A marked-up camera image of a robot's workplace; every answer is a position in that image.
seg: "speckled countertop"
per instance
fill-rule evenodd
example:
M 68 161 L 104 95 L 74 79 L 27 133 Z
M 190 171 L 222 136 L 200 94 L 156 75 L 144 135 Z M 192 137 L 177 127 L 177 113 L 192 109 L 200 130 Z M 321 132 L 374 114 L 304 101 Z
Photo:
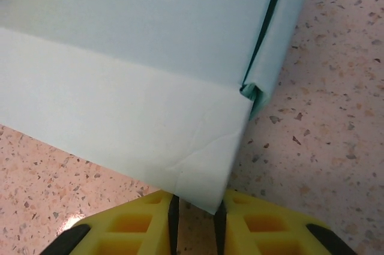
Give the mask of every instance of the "speckled countertop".
M 323 220 L 359 254 L 384 252 L 382 17 L 384 0 L 305 1 L 230 180 Z M 2 126 L 0 162 L 1 254 L 38 254 L 77 218 L 155 190 Z M 214 254 L 209 215 L 184 203 L 180 225 L 180 254 Z

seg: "pink speckled surface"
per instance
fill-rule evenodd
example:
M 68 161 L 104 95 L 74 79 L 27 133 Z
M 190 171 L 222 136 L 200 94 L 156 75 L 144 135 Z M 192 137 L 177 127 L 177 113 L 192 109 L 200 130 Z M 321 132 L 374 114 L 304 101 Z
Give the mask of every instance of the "pink speckled surface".
M 383 2 L 306 0 L 230 180 L 323 220 L 359 254 L 384 252 Z M 155 190 L 7 127 L 0 162 L 1 254 L 38 254 L 69 218 Z M 180 254 L 214 254 L 211 219 L 182 204 Z

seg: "yellow plastic object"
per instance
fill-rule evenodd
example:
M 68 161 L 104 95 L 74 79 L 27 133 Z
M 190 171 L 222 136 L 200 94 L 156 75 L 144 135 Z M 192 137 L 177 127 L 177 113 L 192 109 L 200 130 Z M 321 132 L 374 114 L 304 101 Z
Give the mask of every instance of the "yellow plastic object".
M 157 191 L 77 222 L 89 233 L 71 255 L 169 255 L 168 210 L 172 194 Z
M 321 221 L 242 193 L 227 190 L 225 255 L 329 255 L 306 228 Z

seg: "black strip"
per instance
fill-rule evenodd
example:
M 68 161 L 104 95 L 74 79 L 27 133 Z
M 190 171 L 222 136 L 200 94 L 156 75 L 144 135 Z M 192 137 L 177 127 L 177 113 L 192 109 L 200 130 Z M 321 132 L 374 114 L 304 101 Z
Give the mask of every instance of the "black strip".
M 253 63 L 253 61 L 254 61 L 254 59 L 256 57 L 256 54 L 259 51 L 260 46 L 261 46 L 261 44 L 262 44 L 262 42 L 264 40 L 265 34 L 266 34 L 267 30 L 268 30 L 269 23 L 271 22 L 271 19 L 272 19 L 272 15 L 274 14 L 275 7 L 277 5 L 277 1 L 278 0 L 271 0 L 269 2 L 268 9 L 266 11 L 265 18 L 264 18 L 264 21 L 263 21 L 263 25 L 262 25 L 262 28 L 260 30 L 259 38 L 257 39 L 257 43 L 256 43 L 256 46 L 254 48 L 250 64 L 248 66 L 248 70 L 247 70 L 247 72 L 245 73 L 245 76 L 244 76 L 244 81 L 246 80 L 246 78 L 248 76 L 248 73 L 251 70 L 252 63 Z
M 214 215 L 217 255 L 224 255 L 226 241 L 227 209 L 224 201 L 221 201 L 219 208 Z
M 40 255 L 69 255 L 91 227 L 81 224 L 62 232 Z
M 308 224 L 306 227 L 332 255 L 357 255 L 333 231 L 316 224 Z
M 171 255 L 177 254 L 179 232 L 179 197 L 173 195 L 168 209 L 168 230 Z

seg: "yellow object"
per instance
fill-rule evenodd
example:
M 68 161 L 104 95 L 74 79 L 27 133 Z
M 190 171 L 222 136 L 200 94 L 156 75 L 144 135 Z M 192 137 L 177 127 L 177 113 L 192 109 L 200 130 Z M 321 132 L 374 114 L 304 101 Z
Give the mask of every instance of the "yellow object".
M 225 254 L 330 254 L 306 225 L 329 227 L 311 216 L 232 190 L 226 191 L 224 204 Z
M 158 191 L 77 222 L 91 229 L 71 255 L 169 255 L 172 196 Z

